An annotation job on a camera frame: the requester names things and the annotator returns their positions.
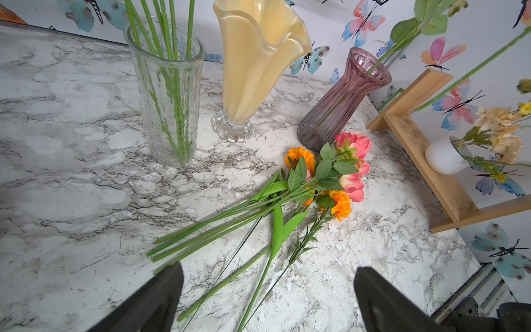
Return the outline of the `orange flower front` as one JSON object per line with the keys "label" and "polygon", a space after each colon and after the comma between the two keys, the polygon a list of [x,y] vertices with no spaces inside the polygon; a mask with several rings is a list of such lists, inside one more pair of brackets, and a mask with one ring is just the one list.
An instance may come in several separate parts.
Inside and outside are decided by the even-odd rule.
{"label": "orange flower front", "polygon": [[338,221],[342,221],[348,218],[352,212],[351,199],[344,191],[330,191],[330,198],[333,199],[334,206],[332,207],[331,214]]}

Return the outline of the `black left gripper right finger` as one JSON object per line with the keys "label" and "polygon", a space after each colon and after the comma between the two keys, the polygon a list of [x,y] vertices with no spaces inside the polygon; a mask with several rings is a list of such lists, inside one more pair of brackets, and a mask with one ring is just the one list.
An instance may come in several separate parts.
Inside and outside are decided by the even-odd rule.
{"label": "black left gripper right finger", "polygon": [[355,295],[367,331],[446,331],[372,267],[356,270]]}

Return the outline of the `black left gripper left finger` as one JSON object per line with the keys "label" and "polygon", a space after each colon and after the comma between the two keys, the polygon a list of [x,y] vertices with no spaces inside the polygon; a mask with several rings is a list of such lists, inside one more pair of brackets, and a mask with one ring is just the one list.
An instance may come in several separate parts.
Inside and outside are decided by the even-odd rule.
{"label": "black left gripper left finger", "polygon": [[91,331],[170,331],[184,284],[180,262],[165,267]]}

